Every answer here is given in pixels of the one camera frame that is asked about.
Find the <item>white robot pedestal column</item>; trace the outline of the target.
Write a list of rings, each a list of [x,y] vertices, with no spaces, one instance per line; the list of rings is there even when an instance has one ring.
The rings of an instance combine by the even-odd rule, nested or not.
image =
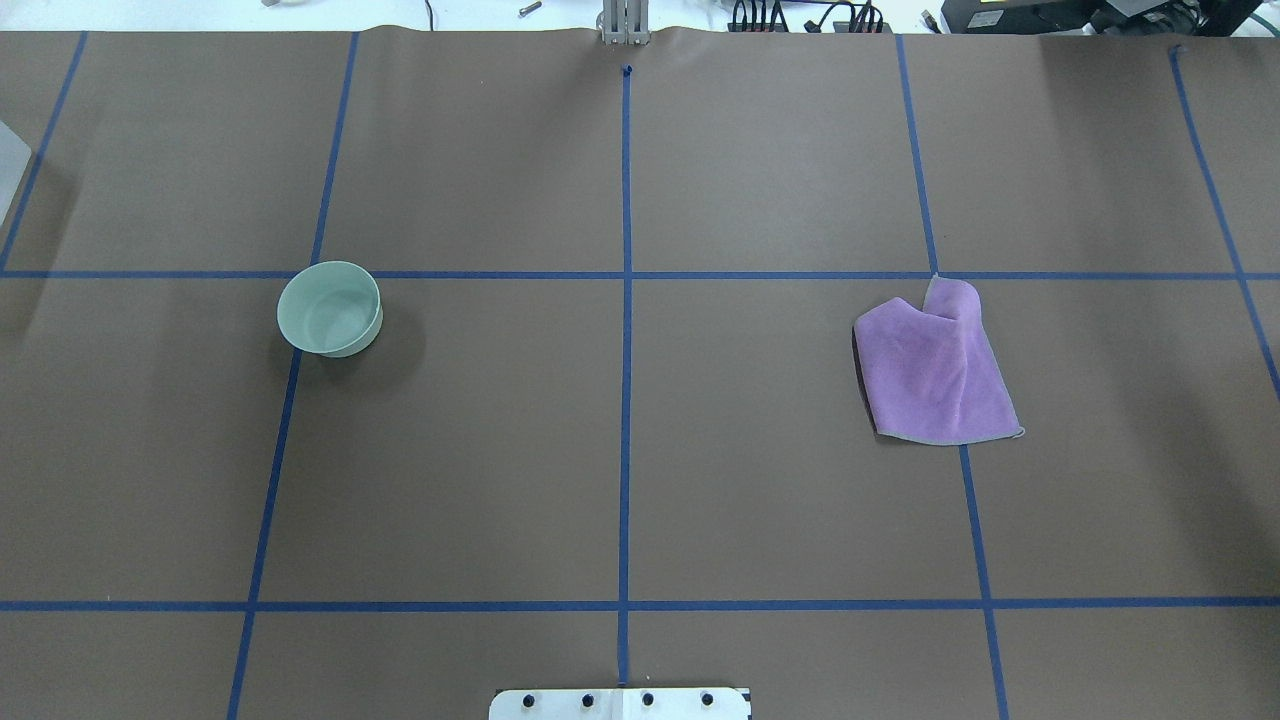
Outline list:
[[[508,689],[489,719],[751,719],[750,691],[732,687]]]

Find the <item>translucent white storage bin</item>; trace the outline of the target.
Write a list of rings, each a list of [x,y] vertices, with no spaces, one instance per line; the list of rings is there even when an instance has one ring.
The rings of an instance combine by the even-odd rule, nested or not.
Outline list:
[[[33,151],[31,146],[6,123],[0,124],[1,136],[1,167],[0,167],[0,191],[1,191],[1,224],[10,214],[10,210],[17,201],[17,196],[26,177],[26,172],[29,167]]]

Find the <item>black power strip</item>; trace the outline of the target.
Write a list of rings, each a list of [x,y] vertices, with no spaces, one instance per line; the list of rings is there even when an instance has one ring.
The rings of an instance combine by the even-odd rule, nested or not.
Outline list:
[[[873,1],[724,1],[730,33],[890,35]]]

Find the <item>purple microfiber cloth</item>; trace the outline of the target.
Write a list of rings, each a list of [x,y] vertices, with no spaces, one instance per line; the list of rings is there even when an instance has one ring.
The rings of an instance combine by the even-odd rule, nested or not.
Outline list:
[[[854,322],[852,341],[878,434],[929,446],[1024,434],[973,284],[933,275],[922,306],[893,297]]]

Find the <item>mint green plastic bowl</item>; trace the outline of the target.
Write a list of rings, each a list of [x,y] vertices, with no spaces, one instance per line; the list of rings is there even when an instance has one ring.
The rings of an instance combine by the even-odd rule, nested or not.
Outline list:
[[[370,272],[347,261],[308,266],[288,281],[276,301],[276,327],[294,348],[348,357],[381,331],[380,288]]]

